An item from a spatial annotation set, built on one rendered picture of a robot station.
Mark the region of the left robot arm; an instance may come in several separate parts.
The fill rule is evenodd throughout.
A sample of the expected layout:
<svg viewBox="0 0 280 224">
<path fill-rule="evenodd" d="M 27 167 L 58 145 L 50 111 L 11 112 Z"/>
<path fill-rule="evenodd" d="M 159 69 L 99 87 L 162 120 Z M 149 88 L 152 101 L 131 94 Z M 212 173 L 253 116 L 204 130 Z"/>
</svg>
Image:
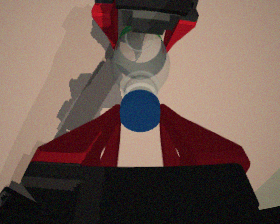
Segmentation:
<svg viewBox="0 0 280 224">
<path fill-rule="evenodd" d="M 122 11 L 123 26 L 132 32 L 163 35 L 173 30 L 181 16 L 187 16 L 192 0 L 115 0 Z"/>
</svg>

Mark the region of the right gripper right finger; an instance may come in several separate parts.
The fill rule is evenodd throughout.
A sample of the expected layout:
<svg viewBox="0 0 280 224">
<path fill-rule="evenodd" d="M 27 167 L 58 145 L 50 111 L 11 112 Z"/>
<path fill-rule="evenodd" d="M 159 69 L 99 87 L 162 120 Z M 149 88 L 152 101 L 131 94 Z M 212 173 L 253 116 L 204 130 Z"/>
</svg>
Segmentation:
<svg viewBox="0 0 280 224">
<path fill-rule="evenodd" d="M 180 116 L 165 104 L 160 104 L 159 127 L 163 166 L 238 163 L 245 173 L 250 167 L 242 146 Z"/>
</svg>

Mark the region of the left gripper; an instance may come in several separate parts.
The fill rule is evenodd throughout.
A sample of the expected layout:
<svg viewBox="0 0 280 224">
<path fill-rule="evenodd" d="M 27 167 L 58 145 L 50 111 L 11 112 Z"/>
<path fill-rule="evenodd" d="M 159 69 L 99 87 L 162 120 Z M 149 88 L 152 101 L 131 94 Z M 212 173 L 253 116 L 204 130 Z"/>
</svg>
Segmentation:
<svg viewBox="0 0 280 224">
<path fill-rule="evenodd" d="M 163 43 L 167 52 L 177 41 L 179 41 L 196 26 L 199 17 L 199 14 L 196 10 L 198 1 L 199 0 L 192 0 L 189 13 L 186 17 L 180 17 L 172 31 L 165 30 Z M 91 13 L 92 18 L 108 37 L 114 50 L 118 41 L 118 9 L 115 7 L 115 0 L 95 0 L 95 4 L 91 10 Z M 112 15 L 114 23 L 112 22 Z"/>
</svg>

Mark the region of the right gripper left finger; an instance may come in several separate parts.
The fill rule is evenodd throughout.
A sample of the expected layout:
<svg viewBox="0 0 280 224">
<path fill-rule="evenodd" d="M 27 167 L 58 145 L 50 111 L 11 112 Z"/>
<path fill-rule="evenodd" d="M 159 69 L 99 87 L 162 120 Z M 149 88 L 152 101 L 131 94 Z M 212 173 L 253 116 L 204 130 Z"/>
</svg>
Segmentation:
<svg viewBox="0 0 280 224">
<path fill-rule="evenodd" d="M 116 104 L 96 119 L 38 147 L 30 163 L 43 161 L 117 167 L 120 135 L 120 104 Z"/>
</svg>

